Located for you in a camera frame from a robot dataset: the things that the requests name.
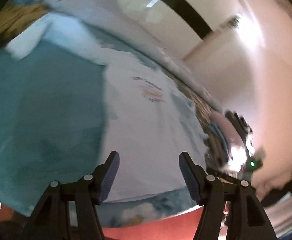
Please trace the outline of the white printed t-shirt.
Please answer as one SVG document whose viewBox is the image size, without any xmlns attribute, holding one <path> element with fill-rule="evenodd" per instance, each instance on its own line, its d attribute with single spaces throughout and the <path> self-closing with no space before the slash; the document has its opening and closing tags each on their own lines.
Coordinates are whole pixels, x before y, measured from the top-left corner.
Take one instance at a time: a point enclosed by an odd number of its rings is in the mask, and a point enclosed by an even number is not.
<svg viewBox="0 0 292 240">
<path fill-rule="evenodd" d="M 28 56 L 40 41 L 105 67 L 106 132 L 103 155 L 117 151 L 120 167 L 109 202 L 140 199 L 183 188 L 179 155 L 205 162 L 206 134 L 192 100 L 159 69 L 132 53 L 104 47 L 78 20 L 49 13 L 6 46 L 15 59 Z"/>
</svg>

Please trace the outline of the folded clothes stack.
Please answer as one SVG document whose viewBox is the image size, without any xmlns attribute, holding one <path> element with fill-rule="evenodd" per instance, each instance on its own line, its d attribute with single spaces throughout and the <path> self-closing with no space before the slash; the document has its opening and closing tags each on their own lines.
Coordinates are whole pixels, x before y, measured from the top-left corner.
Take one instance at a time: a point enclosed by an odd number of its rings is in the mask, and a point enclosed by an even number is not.
<svg viewBox="0 0 292 240">
<path fill-rule="evenodd" d="M 211 155 L 218 170 L 240 172 L 247 161 L 243 139 L 230 120 L 212 110 L 206 126 Z"/>
</svg>

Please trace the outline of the teal floral bed sheet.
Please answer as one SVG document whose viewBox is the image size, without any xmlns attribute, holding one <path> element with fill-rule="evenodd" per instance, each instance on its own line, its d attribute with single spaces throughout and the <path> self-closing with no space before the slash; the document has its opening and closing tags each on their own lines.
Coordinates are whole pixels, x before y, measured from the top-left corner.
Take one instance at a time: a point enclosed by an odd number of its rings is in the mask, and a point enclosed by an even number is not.
<svg viewBox="0 0 292 240">
<path fill-rule="evenodd" d="M 104 74 L 104 66 L 45 41 L 19 61 L 0 51 L 0 201 L 5 205 L 29 216 L 51 181 L 77 181 L 107 159 Z M 123 202 L 108 197 L 98 208 L 105 227 L 162 219 L 195 205 L 186 186 Z"/>
</svg>

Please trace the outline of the green hanging plant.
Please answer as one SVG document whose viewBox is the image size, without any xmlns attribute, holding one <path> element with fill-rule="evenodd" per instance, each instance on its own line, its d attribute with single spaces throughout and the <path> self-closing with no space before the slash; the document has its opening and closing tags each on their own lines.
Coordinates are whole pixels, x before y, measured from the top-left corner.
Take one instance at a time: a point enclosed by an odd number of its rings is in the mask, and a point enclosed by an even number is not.
<svg viewBox="0 0 292 240">
<path fill-rule="evenodd" d="M 236 29 L 236 28 L 239 28 L 240 20 L 241 20 L 240 15 L 234 15 L 228 18 L 226 21 L 222 22 L 219 27 L 220 29 L 225 29 L 225 28 Z"/>
</svg>

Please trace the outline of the white wardrobe with black stripe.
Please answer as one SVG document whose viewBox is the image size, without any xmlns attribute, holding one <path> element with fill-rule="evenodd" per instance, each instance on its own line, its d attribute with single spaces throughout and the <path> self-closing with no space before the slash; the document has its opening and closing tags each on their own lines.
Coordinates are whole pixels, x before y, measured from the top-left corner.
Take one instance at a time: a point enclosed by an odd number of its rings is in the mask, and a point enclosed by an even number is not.
<svg viewBox="0 0 292 240">
<path fill-rule="evenodd" d="M 131 19 L 180 59 L 241 12 L 238 0 L 117 0 Z"/>
</svg>

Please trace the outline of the tan knitted sweater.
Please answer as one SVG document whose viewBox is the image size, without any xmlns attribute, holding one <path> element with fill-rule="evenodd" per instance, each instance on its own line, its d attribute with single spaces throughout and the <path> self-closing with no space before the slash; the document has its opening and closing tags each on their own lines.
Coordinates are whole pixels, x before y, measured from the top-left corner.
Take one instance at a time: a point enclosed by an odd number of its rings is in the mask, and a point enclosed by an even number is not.
<svg viewBox="0 0 292 240">
<path fill-rule="evenodd" d="M 47 13 L 44 4 L 21 5 L 8 2 L 0 11 L 0 48 Z"/>
</svg>

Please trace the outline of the blue floral duvet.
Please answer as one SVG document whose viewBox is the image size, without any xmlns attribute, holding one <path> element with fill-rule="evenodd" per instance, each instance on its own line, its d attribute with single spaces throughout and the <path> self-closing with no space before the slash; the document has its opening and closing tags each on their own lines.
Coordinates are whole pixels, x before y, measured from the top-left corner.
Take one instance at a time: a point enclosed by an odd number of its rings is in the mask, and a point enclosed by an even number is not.
<svg viewBox="0 0 292 240">
<path fill-rule="evenodd" d="M 158 38 L 126 15 L 119 0 L 42 0 L 49 12 L 6 46 L 17 60 L 28 56 L 44 39 L 92 63 L 108 66 L 116 50 L 126 60 L 148 60 L 176 77 L 209 107 L 220 112 L 220 103 L 195 77 L 185 61 Z"/>
</svg>

